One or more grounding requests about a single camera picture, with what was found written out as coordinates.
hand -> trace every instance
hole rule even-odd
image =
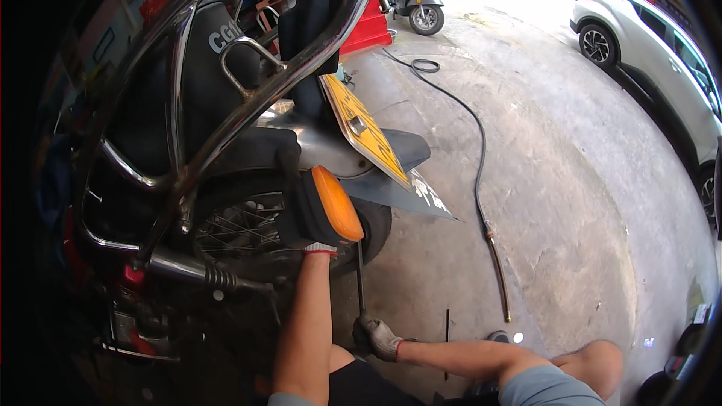
[[[356,347],[366,353],[372,353],[385,362],[396,362],[397,350],[403,339],[393,334],[386,323],[364,312],[354,323],[354,342]]]

turn signal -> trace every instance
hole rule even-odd
[[[336,176],[320,165],[313,167],[311,174],[331,227],[342,239],[348,241],[362,239],[363,228],[356,209]]]

air hose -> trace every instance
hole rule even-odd
[[[504,270],[501,265],[501,258],[499,257],[499,252],[496,248],[496,243],[494,242],[494,231],[491,228],[491,225],[489,224],[489,220],[486,219],[484,216],[484,209],[482,207],[482,202],[479,199],[479,188],[481,188],[482,185],[482,170],[484,169],[484,159],[486,157],[487,152],[487,134],[484,131],[484,124],[482,123],[482,119],[479,118],[479,115],[474,112],[474,110],[467,105],[464,101],[450,93],[449,91],[445,90],[444,88],[441,88],[437,84],[433,83],[431,80],[427,79],[422,75],[422,73],[427,74],[433,74],[439,72],[441,69],[441,65],[438,62],[435,62],[432,59],[425,59],[425,58],[417,58],[411,61],[411,63],[407,63],[405,61],[402,61],[396,57],[394,57],[391,52],[384,49],[384,52],[395,62],[407,66],[411,69],[411,72],[419,77],[423,82],[427,83],[428,85],[434,87],[438,91],[441,91],[445,95],[452,98],[454,101],[457,101],[461,106],[463,106],[467,112],[469,112],[476,121],[476,124],[479,126],[479,131],[482,134],[482,158],[479,161],[479,169],[476,171],[476,185],[474,187],[474,198],[476,199],[476,209],[479,211],[479,218],[482,221],[482,225],[484,227],[484,239],[487,241],[487,244],[489,245],[489,250],[492,253],[493,259],[494,259],[494,267],[496,268],[497,277],[499,279],[499,288],[501,290],[501,300],[502,300],[502,307],[504,309],[504,320],[506,322],[511,321],[511,311],[509,307],[509,294],[507,292],[506,288],[506,279],[504,277]]]

yellow license plate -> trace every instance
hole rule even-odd
[[[338,126],[351,146],[403,188],[411,191],[411,184],[399,159],[393,154],[391,145],[366,107],[335,75],[327,74],[319,78],[336,114]]]

